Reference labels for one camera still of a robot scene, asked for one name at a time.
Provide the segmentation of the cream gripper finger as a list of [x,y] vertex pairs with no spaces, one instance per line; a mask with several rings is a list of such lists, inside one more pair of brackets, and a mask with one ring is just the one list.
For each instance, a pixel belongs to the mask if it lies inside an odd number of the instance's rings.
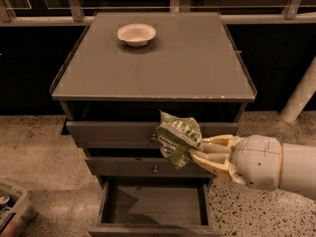
[[232,152],[237,143],[241,141],[241,137],[224,134],[217,135],[202,140],[204,152]]
[[189,151],[192,160],[211,174],[229,179],[229,153],[203,153],[196,150]]

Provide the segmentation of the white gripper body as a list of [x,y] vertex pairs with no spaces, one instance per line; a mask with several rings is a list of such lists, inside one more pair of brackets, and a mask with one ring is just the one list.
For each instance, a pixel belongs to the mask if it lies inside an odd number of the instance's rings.
[[231,162],[247,186],[271,191],[279,185],[281,157],[282,146],[276,138],[251,135],[236,143]]

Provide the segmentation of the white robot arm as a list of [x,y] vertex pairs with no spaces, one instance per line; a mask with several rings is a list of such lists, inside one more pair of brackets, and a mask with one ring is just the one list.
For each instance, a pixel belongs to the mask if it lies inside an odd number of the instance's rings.
[[206,138],[192,160],[218,177],[253,189],[282,189],[316,198],[316,147],[274,137],[219,135]]

